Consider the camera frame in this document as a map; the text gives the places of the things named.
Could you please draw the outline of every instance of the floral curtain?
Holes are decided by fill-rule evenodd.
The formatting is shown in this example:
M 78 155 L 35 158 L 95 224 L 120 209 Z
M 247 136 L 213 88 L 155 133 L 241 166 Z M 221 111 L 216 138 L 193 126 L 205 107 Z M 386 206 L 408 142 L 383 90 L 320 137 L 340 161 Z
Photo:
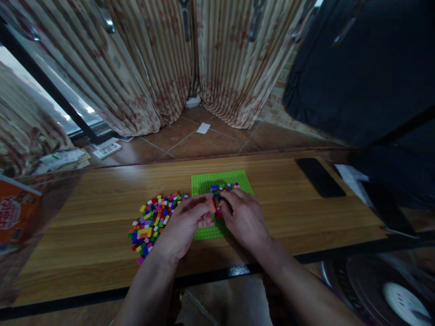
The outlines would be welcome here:
M 265 1 L 250 43 L 253 1 L 191 0 L 190 42 L 177 0 L 106 0 L 115 34 L 92 5 L 101 0 L 9 3 L 39 31 L 41 42 L 23 45 L 45 62 L 42 69 L 59 75 L 119 134 L 138 136 L 175 122 L 194 94 L 229 125 L 252 126 L 293 49 L 305 3 Z
M 0 62 L 0 168 L 13 177 L 32 172 L 39 158 L 74 148 L 62 127 Z
M 203 106 L 235 128 L 250 128 L 295 44 L 303 0 L 265 1 L 257 38 L 249 42 L 254 1 L 196 0 Z
M 192 44 L 184 42 L 179 2 L 106 1 L 115 34 L 105 31 L 93 2 L 9 0 L 41 41 L 15 35 L 44 72 L 59 75 L 119 134 L 175 122 L 192 88 Z

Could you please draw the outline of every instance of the brick wall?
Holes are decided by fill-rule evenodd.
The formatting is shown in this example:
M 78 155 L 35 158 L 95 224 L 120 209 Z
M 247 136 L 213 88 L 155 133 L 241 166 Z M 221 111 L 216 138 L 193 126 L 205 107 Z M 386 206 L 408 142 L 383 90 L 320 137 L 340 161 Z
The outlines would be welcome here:
M 262 121 L 269 122 L 273 125 L 277 125 L 279 127 L 296 130 L 301 133 L 314 136 L 316 138 L 329 140 L 337 144 L 346 146 L 346 143 L 343 142 L 342 140 L 332 137 L 323 131 L 320 131 L 316 128 L 310 127 L 308 125 L 305 125 L 293 119 L 288 115 L 284 106 L 282 105 L 284 90 L 287 85 L 287 80 L 289 78 L 291 67 L 297 55 L 297 48 L 298 47 L 295 47 L 295 49 L 293 50 L 293 52 L 289 57 L 289 60 L 287 61 L 283 70 L 281 71 L 281 74 L 278 77 L 278 81 L 273 87 L 272 92 L 263 107 L 263 111 L 259 119 Z

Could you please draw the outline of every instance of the left hand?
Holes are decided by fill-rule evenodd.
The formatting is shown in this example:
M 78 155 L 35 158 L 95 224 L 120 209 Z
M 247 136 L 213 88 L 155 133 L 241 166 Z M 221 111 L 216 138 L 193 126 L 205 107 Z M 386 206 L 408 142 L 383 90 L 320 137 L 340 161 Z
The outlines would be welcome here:
M 158 251 L 170 262 L 178 261 L 186 255 L 197 229 L 204 226 L 213 226 L 210 202 L 213 194 L 203 194 L 186 199 L 175 208 L 167 226 L 164 228 L 159 240 L 155 243 L 153 251 Z

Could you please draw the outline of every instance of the smartphone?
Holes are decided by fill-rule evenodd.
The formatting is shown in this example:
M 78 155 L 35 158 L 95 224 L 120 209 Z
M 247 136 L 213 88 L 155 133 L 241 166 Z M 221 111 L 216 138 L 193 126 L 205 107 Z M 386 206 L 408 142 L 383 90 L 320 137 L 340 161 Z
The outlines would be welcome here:
M 297 158 L 296 163 L 323 198 L 344 197 L 346 193 L 315 158 Z

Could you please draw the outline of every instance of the green baseplate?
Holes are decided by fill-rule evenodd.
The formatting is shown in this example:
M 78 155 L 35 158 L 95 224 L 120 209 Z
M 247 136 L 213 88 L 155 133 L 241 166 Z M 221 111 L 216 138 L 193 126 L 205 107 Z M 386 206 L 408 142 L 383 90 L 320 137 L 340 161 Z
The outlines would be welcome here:
M 210 192 L 210 186 L 212 185 L 222 185 L 224 183 L 235 183 L 238 182 L 240 189 L 244 192 L 248 192 L 254 194 L 252 191 L 251 185 L 249 184 L 248 176 L 246 175 L 245 170 L 236 170 L 236 171 L 228 171 L 228 172 L 219 172 L 219 173 L 208 173 L 208 174 L 194 174 L 191 176 L 192 178 L 192 196 L 197 196 L 203 193 Z M 213 227 L 203 227 L 196 231 L 194 241 L 206 240 L 219 238 L 221 236 L 225 236 L 229 234 L 227 227 L 225 226 L 225 222 L 223 218 L 215 219 L 214 214 Z

